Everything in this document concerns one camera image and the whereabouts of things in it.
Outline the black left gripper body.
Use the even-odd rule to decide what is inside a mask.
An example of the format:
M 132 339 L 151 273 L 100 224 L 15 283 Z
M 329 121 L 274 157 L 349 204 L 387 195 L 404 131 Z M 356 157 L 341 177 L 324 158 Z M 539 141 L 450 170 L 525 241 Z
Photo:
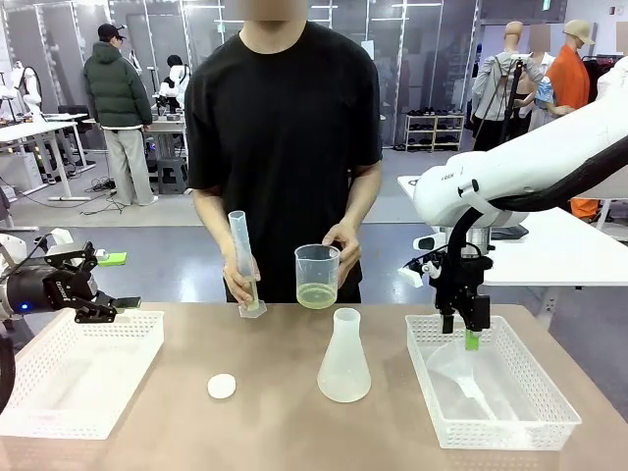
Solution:
M 8 277 L 8 305 L 15 314 L 97 312 L 96 297 L 90 272 L 31 266 Z

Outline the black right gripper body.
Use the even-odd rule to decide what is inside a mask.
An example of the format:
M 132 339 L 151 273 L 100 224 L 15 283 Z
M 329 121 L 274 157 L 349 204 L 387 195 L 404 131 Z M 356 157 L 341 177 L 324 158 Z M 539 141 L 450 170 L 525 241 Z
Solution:
M 435 305 L 441 316 L 457 313 L 463 318 L 464 303 L 485 281 L 485 273 L 493 268 L 493 260 L 486 255 L 460 257 L 451 261 L 446 247 L 439 247 L 434 255 L 435 264 L 441 269 L 434 279 Z

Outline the person's right hand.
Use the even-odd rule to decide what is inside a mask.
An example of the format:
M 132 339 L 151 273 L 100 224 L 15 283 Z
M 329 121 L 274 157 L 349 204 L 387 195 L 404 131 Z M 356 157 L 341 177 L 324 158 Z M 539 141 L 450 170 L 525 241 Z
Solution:
M 254 300 L 252 281 L 261 280 L 256 261 L 253 261 L 253 278 L 249 280 L 239 272 L 234 255 L 225 255 L 224 260 L 223 278 L 227 288 L 238 304 L 247 306 Z

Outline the person's left hand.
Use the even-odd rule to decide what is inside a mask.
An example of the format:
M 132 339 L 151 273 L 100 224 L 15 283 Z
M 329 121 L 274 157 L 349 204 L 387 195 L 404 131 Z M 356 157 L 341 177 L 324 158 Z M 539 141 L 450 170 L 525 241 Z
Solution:
M 335 224 L 324 236 L 322 243 L 326 246 L 332 246 L 336 242 L 340 245 L 338 288 L 341 288 L 349 272 L 361 257 L 357 229 L 346 221 L 340 221 Z

